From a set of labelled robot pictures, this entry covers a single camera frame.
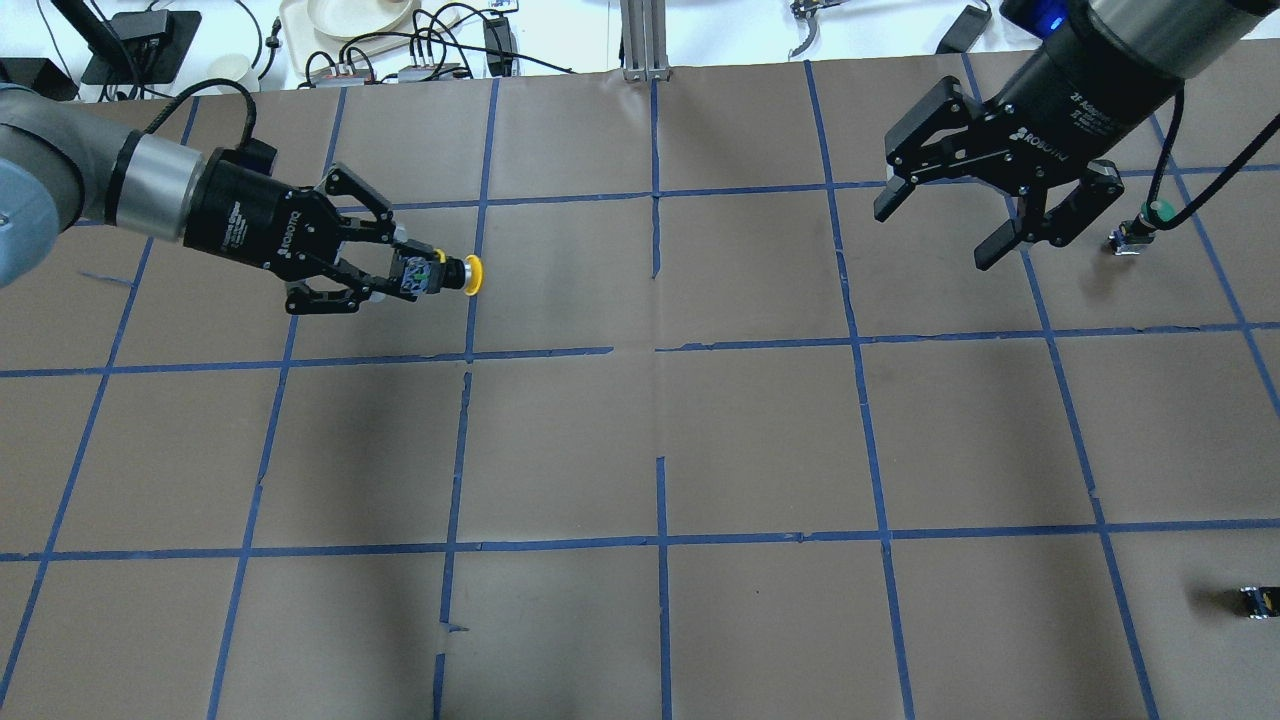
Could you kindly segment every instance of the blue tape line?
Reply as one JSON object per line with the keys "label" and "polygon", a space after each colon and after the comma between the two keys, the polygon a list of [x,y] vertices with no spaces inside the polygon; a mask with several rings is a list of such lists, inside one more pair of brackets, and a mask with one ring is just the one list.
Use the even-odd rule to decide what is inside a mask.
{"label": "blue tape line", "polygon": [[[818,129],[818,149],[822,152],[822,172],[826,181],[827,206],[831,210],[831,234],[836,246],[836,266],[840,270],[840,288],[845,302],[845,319],[849,323],[849,337],[859,338],[858,318],[854,315],[852,296],[849,288],[849,269],[845,265],[845,241],[840,228],[840,208],[836,204],[836,183],[831,169],[831,151],[827,145],[827,128],[822,118],[822,102],[818,100],[818,83],[813,77],[813,63],[804,61],[805,81],[809,85],[809,101],[813,104],[813,119]],[[884,589],[888,601],[890,626],[893,633],[893,655],[897,660],[897,679],[902,692],[902,711],[906,720],[915,720],[915,701],[911,693],[911,676],[906,662],[906,641],[902,634],[902,615],[897,601],[897,578],[893,571],[892,534],[890,532],[888,511],[884,507],[884,488],[881,483],[879,457],[876,451],[876,430],[872,423],[870,402],[867,393],[867,375],[863,368],[861,343],[850,342],[854,352],[854,378],[858,386],[858,405],[863,419],[863,434],[867,442],[867,460],[872,475],[872,496],[876,501],[876,525],[881,536],[881,559],[884,568]]]}
{"label": "blue tape line", "polygon": [[54,562],[87,562],[99,560],[209,560],[238,557],[234,547],[179,547],[170,550],[77,550],[50,553]]}
{"label": "blue tape line", "polygon": [[444,653],[435,653],[435,673],[431,674],[431,720],[440,720],[444,712]]}
{"label": "blue tape line", "polygon": [[453,564],[457,557],[458,515],[462,507],[462,466],[467,456],[467,415],[471,407],[471,372],[462,375],[462,402],[458,410],[458,442],[453,451],[453,492],[449,496],[449,530],[444,555],[444,580],[440,583],[440,623],[449,621],[453,606]]}
{"label": "blue tape line", "polygon": [[442,352],[439,355],[379,355],[372,357],[310,357],[293,360],[293,368],[348,368],[352,365],[412,365],[429,363],[457,363],[465,360],[462,352]]}
{"label": "blue tape line", "polygon": [[658,477],[658,612],[659,650],[662,667],[662,719],[672,720],[671,700],[671,574],[667,562],[667,459],[657,462]]}
{"label": "blue tape line", "polygon": [[1111,536],[1107,532],[1106,514],[1102,511],[1102,501],[1097,497],[1097,484],[1093,478],[1093,466],[1089,462],[1089,454],[1084,446],[1084,434],[1080,432],[1080,420],[1075,413],[1075,401],[1071,397],[1071,388],[1066,380],[1066,370],[1062,368],[1062,356],[1059,352],[1053,325],[1050,322],[1048,309],[1044,305],[1044,296],[1041,293],[1039,281],[1036,277],[1036,268],[1028,252],[1021,251],[1023,268],[1027,272],[1027,281],[1030,284],[1032,296],[1036,299],[1036,311],[1041,324],[1044,327],[1044,342],[1048,346],[1050,360],[1053,364],[1053,375],[1057,378],[1057,387],[1062,395],[1062,407],[1071,428],[1071,439],[1075,442],[1075,452],[1080,462],[1080,474],[1084,477],[1084,487],[1089,493],[1089,503],[1093,506],[1093,519],[1097,527],[1098,538],[1102,542],[1102,555],[1107,562],[1107,574],[1111,577],[1111,587],[1115,591],[1116,606],[1120,611],[1120,623],[1124,625],[1125,639],[1129,643],[1129,655],[1133,659],[1134,671],[1138,676],[1138,687],[1142,691],[1143,705],[1147,707],[1149,720],[1160,720],[1160,711],[1156,707],[1156,696],[1151,689],[1151,680],[1147,676],[1147,662],[1143,660],[1142,647],[1138,643],[1138,633],[1134,629],[1133,616],[1129,612],[1129,598],[1124,589],[1124,580],[1120,577],[1120,566],[1116,562],[1115,550],[1111,547]]}
{"label": "blue tape line", "polygon": [[498,83],[494,78],[493,87],[489,88],[489,124],[484,133],[484,165],[480,167],[480,202],[476,205],[480,211],[476,218],[476,243],[474,252],[480,255],[484,251],[484,222],[489,209],[489,169],[493,165],[493,133],[498,118]]}
{"label": "blue tape line", "polygon": [[827,190],[826,184],[765,184],[758,187],[710,187],[692,190],[663,190],[662,197],[707,197],[713,195],[771,195],[777,192],[814,192]]}
{"label": "blue tape line", "polygon": [[893,539],[1020,538],[1039,536],[1085,536],[1097,525],[1025,525],[1000,528],[920,528],[893,530]]}
{"label": "blue tape line", "polygon": [[338,88],[338,108],[333,115],[333,129],[329,132],[329,149],[324,155],[324,172],[333,167],[333,158],[338,152],[338,133],[342,131],[342,115],[347,111],[347,88]]}
{"label": "blue tape line", "polygon": [[[1156,131],[1156,138],[1164,143],[1165,131],[1160,127],[1160,120],[1152,115],[1151,127]],[[1178,184],[1178,192],[1183,196],[1183,202],[1185,205],[1192,204],[1192,193],[1187,188],[1187,182],[1183,179],[1183,172],[1178,167],[1178,161],[1172,158],[1169,159],[1169,173],[1174,177],[1174,182]],[[1271,409],[1275,411],[1276,416],[1280,416],[1280,393],[1276,392],[1276,383],[1271,378],[1271,372],[1267,369],[1267,361],[1262,356],[1262,350],[1258,347],[1257,338],[1253,337],[1253,331],[1249,328],[1249,320],[1244,315],[1244,307],[1240,305],[1240,300],[1235,295],[1235,290],[1231,287],[1231,281],[1226,277],[1226,269],[1222,266],[1222,261],[1217,256],[1217,251],[1213,249],[1213,241],[1210,238],[1208,229],[1204,227],[1204,222],[1201,219],[1199,214],[1192,215],[1192,222],[1196,224],[1196,232],[1199,233],[1201,243],[1204,246],[1204,252],[1208,255],[1210,264],[1213,265],[1213,272],[1217,273],[1217,279],[1222,284],[1222,292],[1226,295],[1226,301],[1231,306],[1231,313],[1235,315],[1239,323],[1238,329],[1244,333],[1244,342],[1249,346],[1249,354],[1253,355],[1253,364],[1258,368],[1258,377],[1262,379],[1262,386],[1266,388],[1267,398],[1271,400]]]}
{"label": "blue tape line", "polygon": [[489,206],[494,205],[557,205],[570,202],[612,202],[616,200],[636,200],[649,197],[648,192],[602,192],[598,195],[553,195],[548,197],[492,197]]}
{"label": "blue tape line", "polygon": [[257,509],[262,501],[262,483],[253,486],[253,500],[250,502],[248,520],[244,523],[244,539],[241,542],[236,561],[236,579],[232,582],[232,596],[227,606],[227,620],[223,623],[223,639],[218,643],[218,664],[214,665],[214,682],[209,691],[209,711],[206,720],[218,717],[218,706],[223,698],[223,679],[227,676],[227,659],[232,652],[232,635],[236,633],[236,618],[239,614],[241,592],[244,589],[244,573],[248,570],[250,548],[253,547],[253,528],[257,525]]}
{"label": "blue tape line", "polygon": [[[196,109],[192,108],[192,115],[195,115]],[[191,120],[187,123],[187,132],[183,133],[183,142],[187,141],[187,133],[191,131]],[[129,324],[129,315],[133,313],[133,304],[138,299],[138,288],[142,284],[142,274],[147,269],[147,259],[151,256],[151,246],[155,241],[147,238],[146,245],[142,246],[142,254],[138,258],[137,269],[133,273],[133,284],[129,286],[129,296],[124,301],[124,310],[120,313],[120,322],[115,328],[115,337],[111,340],[111,350],[108,352],[106,369],[115,365],[115,359],[120,352],[120,343],[124,341],[124,329]],[[27,605],[22,611],[22,620],[18,623],[18,632],[14,635],[13,646],[9,650],[9,660],[5,662],[4,675],[0,676],[0,708],[4,707],[5,698],[9,696],[9,684],[13,682],[14,670],[18,667],[18,656],[22,653],[22,644],[27,638],[27,629],[31,626],[31,616],[36,611],[36,602],[40,600],[40,591],[45,584],[45,574],[49,571],[49,560],[54,552],[54,547],[58,544],[58,536],[63,529],[63,521],[67,519],[67,509],[70,506],[72,493],[76,491],[76,480],[79,479],[81,465],[84,461],[84,452],[88,450],[90,438],[93,434],[93,427],[97,423],[97,414],[102,407],[102,397],[106,395],[106,383],[110,380],[110,375],[104,374],[97,383],[97,392],[93,395],[93,402],[90,406],[88,419],[84,421],[84,430],[81,433],[79,445],[76,447],[76,459],[72,461],[72,469],[67,475],[67,484],[63,487],[63,496],[58,501],[58,511],[54,514],[52,527],[49,529],[49,538],[45,541],[45,550],[40,566],[36,569],[36,578],[31,584],[31,593],[27,596]]]}
{"label": "blue tape line", "polygon": [[654,352],[710,352],[716,350],[769,350],[781,347],[844,347],[847,337],[815,337],[797,340],[745,340],[731,342],[686,342],[680,347],[659,347]]}
{"label": "blue tape line", "polygon": [[608,355],[612,346],[602,347],[557,347],[552,350],[493,350],[476,352],[475,360],[525,360],[530,357],[582,357],[588,355]]}
{"label": "blue tape line", "polygon": [[[1110,533],[1197,533],[1206,530],[1271,530],[1280,529],[1280,518],[1243,518],[1217,520],[1155,520],[1137,523],[1107,523]],[[1019,538],[1039,536],[1079,536],[1098,532],[1097,524],[1087,525],[998,525],[977,528],[906,528],[893,529],[893,539],[946,539],[946,538]],[[668,546],[677,544],[771,544],[805,542],[876,542],[879,530],[820,530],[814,533],[726,533],[667,536]],[[456,543],[456,552],[543,552],[554,550],[598,550],[609,547],[648,547],[663,542],[658,536],[617,536],[599,538],[568,538],[547,541],[476,541]],[[279,546],[253,547],[250,557],[348,557],[376,555],[435,555],[449,551],[447,542],[389,543],[389,544],[337,544],[337,546]],[[0,562],[92,562],[110,560],[174,560],[239,557],[241,548],[170,548],[170,550],[88,550],[44,552],[3,552]]]}

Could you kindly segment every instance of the black cable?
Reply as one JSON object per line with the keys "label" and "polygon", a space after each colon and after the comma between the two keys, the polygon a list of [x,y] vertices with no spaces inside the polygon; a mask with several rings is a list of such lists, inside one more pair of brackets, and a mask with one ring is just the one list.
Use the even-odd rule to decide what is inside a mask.
{"label": "black cable", "polygon": [[[426,10],[417,10],[417,12],[419,13],[426,13]],[[366,32],[365,35],[357,35],[356,37],[352,37],[351,40],[347,41],[346,45],[343,45],[343,47],[346,49],[346,47],[348,47],[351,45],[355,45],[356,42],[360,42],[361,40],[369,40],[371,37],[413,37],[413,35],[408,33],[408,32],[398,32],[398,31]],[[522,53],[508,53],[506,50],[490,50],[488,47],[476,47],[475,45],[462,45],[461,42],[451,42],[451,41],[447,41],[447,40],[442,40],[440,37],[436,37],[435,42],[439,42],[439,44],[445,45],[448,47],[457,47],[460,50],[475,50],[477,53],[489,53],[492,55],[499,55],[502,58],[518,58],[521,60],[529,60],[530,63],[535,63],[535,64],[543,65],[545,68],[550,68],[550,69],[553,69],[556,72],[561,72],[561,73],[564,73],[564,74],[577,74],[577,73],[573,72],[572,68],[562,68],[559,65],[548,63],[547,60],[539,60],[538,58],[534,58],[531,55],[525,55]],[[468,73],[471,72],[470,67],[467,67],[467,72]]]}
{"label": "black cable", "polygon": [[305,70],[303,70],[307,74],[307,79],[306,79],[306,82],[303,82],[298,87],[315,87],[316,86],[314,82],[311,82],[311,63],[316,58],[324,58],[325,60],[329,60],[329,67],[332,69],[334,69],[334,70],[338,69],[338,63],[333,59],[333,55],[325,53],[324,50],[316,50],[310,56],[307,56],[307,64],[306,64]]}
{"label": "black cable", "polygon": [[[434,28],[435,26],[440,26],[442,28],[444,28],[444,32],[449,33],[449,37],[453,38],[453,42],[458,41],[457,36],[453,35],[453,27],[451,27],[448,23],[445,23],[444,20],[442,20],[439,13],[436,13],[436,14],[433,15],[431,13],[428,13],[426,10],[422,10],[420,8],[417,10],[413,10],[413,19],[415,20],[417,19],[417,14],[419,13],[422,13],[424,15],[426,15],[428,18],[430,18],[430,20],[431,20],[431,24],[428,26],[428,36],[426,36],[426,47],[428,49],[431,47],[431,33],[434,32],[431,28]],[[440,44],[440,65],[443,67],[444,65],[444,59],[448,56],[449,46],[444,44],[444,35],[443,33],[435,33],[435,40],[436,40],[436,42]],[[460,49],[458,50],[458,55],[462,58],[462,67],[467,69],[467,76],[468,77],[476,77],[475,73],[471,72],[471,63],[467,60],[467,54],[463,53]]]}
{"label": "black cable", "polygon": [[[1181,114],[1178,111],[1176,102],[1174,104],[1174,114],[1175,114],[1174,124],[1170,126],[1170,135],[1169,137],[1165,138],[1165,145],[1170,151],[1172,151],[1171,138],[1176,137],[1175,128],[1178,124],[1181,124]],[[1244,150],[1242,150],[1240,154],[1235,156],[1235,160],[1231,160],[1231,164],[1228,165],[1222,170],[1222,173],[1217,176],[1217,178],[1215,178],[1208,187],[1204,188],[1204,192],[1199,193],[1199,196],[1196,200],[1192,200],[1190,205],[1183,208],[1183,211],[1175,215],[1174,219],[1165,222],[1156,217],[1148,217],[1149,213],[1147,213],[1146,210],[1147,208],[1151,206],[1151,202],[1155,202],[1155,200],[1148,200],[1147,208],[1143,209],[1143,217],[1146,218],[1147,223],[1158,231],[1171,231],[1178,225],[1185,223],[1188,219],[1190,219],[1192,215],[1198,213],[1199,209],[1203,208],[1206,202],[1212,200],[1213,196],[1217,195],[1220,190],[1226,187],[1226,183],[1231,182],[1231,179],[1236,174],[1239,174],[1242,169],[1244,169],[1244,165],[1248,165],[1249,160],[1252,160],[1253,156],[1257,155],[1260,150],[1262,150],[1262,146],[1270,142],[1271,138],[1275,137],[1277,132],[1280,132],[1280,114],[1277,114],[1275,118],[1271,118],[1271,122],[1267,123],[1267,127],[1262,128],[1262,132],[1260,132],[1257,136],[1253,137],[1253,140],[1244,147]],[[1161,159],[1167,161],[1167,159],[1165,158],[1165,150],[1161,150]],[[1148,193],[1148,197],[1152,197],[1158,193],[1160,193],[1158,183],[1152,182],[1152,188],[1151,192]]]}
{"label": "black cable", "polygon": [[1151,208],[1160,199],[1160,186],[1165,182],[1165,170],[1169,168],[1169,159],[1174,155],[1178,131],[1183,127],[1183,110],[1185,105],[1187,90],[1179,85],[1178,92],[1174,94],[1174,119],[1169,124],[1169,135],[1165,136],[1165,143],[1160,149],[1160,160],[1156,161],[1156,172],[1151,176],[1151,188],[1147,191],[1147,204],[1143,208]]}
{"label": "black cable", "polygon": [[[49,18],[45,17],[45,5],[40,0],[36,0],[36,9],[40,10],[40,19],[45,22],[45,29],[49,31],[49,40],[54,44],[54,53],[58,53],[58,59],[63,63],[63,72],[67,73],[67,79],[76,82],[76,78],[72,77],[70,68],[67,67],[67,59],[63,58],[61,49],[58,47],[58,38],[54,37],[54,28],[49,26]],[[76,88],[76,95],[79,96],[79,87]]]}
{"label": "black cable", "polygon": [[88,4],[92,5],[93,10],[96,10],[99,17],[102,18],[102,26],[106,27],[106,32],[110,33],[113,38],[115,38],[115,44],[120,46],[120,53],[124,55],[124,59],[128,60],[129,63],[129,72],[133,74],[133,90],[129,91],[129,100],[133,100],[138,96],[138,92],[141,92],[142,73],[138,70],[137,63],[133,61],[133,55],[129,54],[129,49],[125,47],[124,41],[120,40],[120,33],[115,32],[115,28],[111,27],[111,20],[108,19],[106,13],[104,13],[102,9],[97,6],[97,0],[88,0]]}
{"label": "black cable", "polygon": [[374,63],[369,59],[369,55],[366,55],[364,50],[356,47],[355,45],[347,49],[347,64],[351,65],[351,72],[356,72],[356,61],[351,58],[352,53],[360,53],[360,56],[365,59],[365,64],[369,65],[369,82],[378,82],[378,73],[374,70]]}
{"label": "black cable", "polygon": [[238,147],[243,147],[253,137],[253,126],[257,124],[257,102],[253,102],[253,96],[248,94],[248,90],[246,90],[243,85],[225,78],[202,79],[196,85],[184,88],[174,96],[173,101],[164,106],[164,110],[160,110],[160,114],[156,115],[155,119],[151,120],[151,124],[147,126],[147,129],[142,132],[147,135],[154,133],[160,129],[160,126],[163,126],[165,120],[168,120],[192,95],[205,90],[206,87],[219,86],[230,87],[236,92],[239,92],[241,97],[244,99],[244,129],[241,132],[241,141],[238,145]]}
{"label": "black cable", "polygon": [[259,24],[257,15],[253,14],[253,10],[248,9],[248,5],[246,5],[243,3],[243,0],[234,0],[234,1],[236,1],[237,5],[239,5],[241,8],[243,8],[244,12],[248,13],[248,18],[251,20],[253,20],[253,32],[257,33],[257,51],[253,54],[253,61],[250,63],[248,67],[250,68],[256,68],[259,60],[262,59],[262,26]]}

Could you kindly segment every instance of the electrical cable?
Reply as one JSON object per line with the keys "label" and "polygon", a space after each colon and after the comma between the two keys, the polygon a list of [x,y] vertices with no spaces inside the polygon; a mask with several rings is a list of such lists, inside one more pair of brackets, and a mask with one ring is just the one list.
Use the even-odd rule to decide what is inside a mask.
{"label": "electrical cable", "polygon": [[[453,38],[453,42],[458,41],[457,36],[453,35],[453,27],[451,27],[448,23],[445,23],[444,20],[442,20],[439,13],[435,13],[433,15],[431,13],[428,13],[426,10],[419,8],[417,10],[413,10],[413,19],[415,20],[417,20],[417,14],[419,13],[422,13],[424,15],[426,15],[428,18],[431,19],[431,24],[428,26],[428,36],[426,36],[426,47],[428,47],[428,50],[431,49],[431,33],[434,32],[431,28],[434,28],[435,26],[440,26],[442,28],[444,28],[444,32],[449,33],[449,37]],[[448,56],[449,46],[444,44],[444,35],[443,33],[435,33],[435,38],[436,38],[436,42],[440,44],[440,65],[443,67],[444,65],[444,59]],[[458,50],[458,55],[462,58],[462,67],[467,69],[467,77],[476,77],[475,73],[471,72],[471,63],[467,60],[467,54],[463,53],[460,49]]]}
{"label": "electrical cable", "polygon": [[[49,40],[54,44],[54,53],[58,53],[58,59],[63,63],[63,72],[67,73],[67,79],[76,82],[70,68],[67,67],[67,59],[63,58],[63,50],[58,47],[58,38],[54,36],[54,28],[49,26],[49,18],[45,17],[45,5],[41,0],[36,0],[36,9],[40,10],[40,19],[44,20],[45,29],[49,31]],[[76,96],[79,97],[79,86],[76,87]]]}
{"label": "electrical cable", "polygon": [[244,99],[244,129],[241,132],[241,141],[238,147],[243,147],[253,137],[253,127],[257,124],[257,102],[253,102],[253,96],[248,94],[246,87],[233,79],[227,78],[209,78],[197,82],[196,85],[186,87],[182,92],[175,95],[173,100],[160,110],[160,114],[151,120],[151,124],[142,132],[151,135],[160,129],[160,126],[165,123],[177,110],[186,102],[191,96],[205,90],[207,87],[230,87],[236,92],[239,92],[241,97]]}
{"label": "electrical cable", "polygon": [[366,55],[364,50],[361,50],[360,47],[356,47],[355,45],[352,45],[349,49],[347,49],[347,64],[351,65],[351,72],[352,73],[356,72],[356,61],[352,60],[352,58],[351,58],[352,53],[360,53],[360,56],[364,58],[365,64],[369,65],[369,82],[376,83],[378,82],[378,73],[374,70],[374,63],[369,59],[369,55]]}
{"label": "electrical cable", "polygon": [[256,68],[259,60],[262,59],[262,26],[257,22],[257,15],[253,14],[253,10],[248,9],[248,5],[246,5],[243,0],[234,0],[234,3],[243,8],[244,12],[248,13],[248,18],[253,20],[253,32],[257,33],[257,51],[253,53],[253,61],[250,63],[248,67]]}
{"label": "electrical cable", "polygon": [[93,10],[102,18],[102,26],[106,28],[106,32],[115,38],[115,44],[120,46],[120,53],[129,63],[129,72],[133,74],[133,90],[129,91],[129,100],[133,100],[138,96],[138,92],[141,92],[142,73],[138,70],[137,63],[133,61],[133,55],[129,54],[129,49],[125,47],[124,41],[120,40],[120,33],[115,32],[115,28],[111,27],[111,20],[108,19],[106,13],[102,12],[102,8],[97,6],[97,0],[88,0],[88,4],[92,5]]}
{"label": "electrical cable", "polygon": [[306,79],[306,82],[303,82],[298,87],[315,87],[316,86],[314,82],[311,82],[311,63],[316,58],[324,58],[325,60],[329,60],[329,68],[332,68],[333,70],[338,69],[338,63],[333,59],[333,55],[325,53],[324,50],[316,50],[310,56],[307,56],[307,64],[305,65],[305,69],[303,69],[303,72],[306,72],[306,74],[307,74],[307,79]]}
{"label": "electrical cable", "polygon": [[275,54],[280,51],[280,29],[283,27],[284,24],[280,22],[280,18],[275,18],[275,22],[271,23],[271,35],[266,37],[265,42],[266,65],[262,68],[262,72],[257,73],[259,81],[265,78],[266,73],[271,72],[271,65],[275,64]]}
{"label": "electrical cable", "polygon": [[1219,191],[1226,187],[1226,183],[1231,182],[1231,179],[1235,178],[1242,169],[1244,169],[1244,165],[1249,164],[1249,160],[1252,160],[1253,156],[1262,150],[1262,146],[1270,142],[1271,138],[1280,132],[1280,114],[1277,114],[1265,128],[1262,128],[1262,132],[1256,135],[1244,150],[1242,150],[1240,154],[1231,160],[1231,164],[1229,164],[1222,173],[1204,188],[1204,192],[1201,192],[1199,196],[1192,200],[1190,204],[1187,205],[1187,208],[1183,208],[1183,211],[1178,213],[1172,219],[1161,220],[1147,210],[1153,202],[1156,202],[1157,196],[1160,195],[1160,184],[1164,181],[1165,168],[1169,164],[1169,158],[1172,155],[1174,142],[1178,141],[1178,131],[1183,124],[1185,102],[1185,94],[1181,88],[1179,88],[1178,94],[1174,96],[1174,118],[1170,122],[1169,135],[1165,137],[1165,145],[1160,150],[1160,161],[1156,164],[1156,174],[1151,178],[1151,190],[1147,192],[1147,204],[1143,206],[1143,219],[1158,231],[1171,231],[1190,219],[1190,217],[1198,213],[1206,202],[1212,200],[1213,196],[1219,193]]}

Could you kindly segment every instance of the white tray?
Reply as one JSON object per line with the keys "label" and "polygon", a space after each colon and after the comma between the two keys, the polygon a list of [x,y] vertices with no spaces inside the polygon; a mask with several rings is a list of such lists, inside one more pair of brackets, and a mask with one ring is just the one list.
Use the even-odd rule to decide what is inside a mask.
{"label": "white tray", "polygon": [[[422,0],[410,0],[410,4],[416,10],[422,6]],[[452,26],[457,22],[457,10],[451,8],[445,12],[440,20]],[[293,69],[303,77],[307,74],[307,58],[310,58],[312,53],[316,50],[324,50],[325,53],[333,55],[337,60],[338,51],[342,50],[342,45],[346,42],[346,40],[329,37],[311,24],[311,17],[307,15],[307,0],[284,0],[280,3],[280,28],[284,32],[284,47],[289,51],[289,59],[293,61]],[[388,29],[397,32],[413,32],[413,13],[410,12],[410,14],[404,17],[403,22]],[[385,53],[403,45],[408,45],[407,37],[374,37],[360,41],[360,49],[369,55]],[[408,64],[408,59],[404,60],[404,64]],[[312,64],[311,69],[316,70],[323,67],[323,64]]]}

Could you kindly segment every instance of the black device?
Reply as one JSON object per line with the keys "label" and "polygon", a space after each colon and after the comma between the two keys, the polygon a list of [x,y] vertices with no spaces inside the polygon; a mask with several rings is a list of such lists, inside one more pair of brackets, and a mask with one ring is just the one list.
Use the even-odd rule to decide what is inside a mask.
{"label": "black device", "polygon": [[1066,0],[1005,0],[1000,4],[1000,14],[1044,40],[1066,22]]}
{"label": "black device", "polygon": [[[977,178],[1016,199],[1016,217],[974,250],[978,269],[1039,241],[1064,247],[1124,192],[1103,154],[1183,83],[1280,8],[1280,0],[1068,0],[1066,17],[986,102],[940,81],[884,136],[887,220],[915,188]],[[1057,208],[1050,188],[1076,183]]]}
{"label": "black device", "polygon": [[484,19],[484,47],[489,50],[489,74],[511,77],[516,59],[509,53],[516,51],[516,44],[511,36],[511,20],[506,15]]}
{"label": "black device", "polygon": [[988,24],[991,24],[991,5],[984,8],[965,5],[964,12],[960,13],[956,22],[951,23],[951,28],[938,42],[937,54],[968,53],[973,44],[982,37],[982,32],[987,29]]}
{"label": "black device", "polygon": [[50,1],[93,51],[81,77],[84,85],[132,83],[133,68],[143,85],[173,82],[201,20],[196,10],[116,13],[108,28],[84,0]]}
{"label": "black device", "polygon": [[77,90],[49,58],[0,58],[0,82],[29,87],[50,100],[70,100]]}

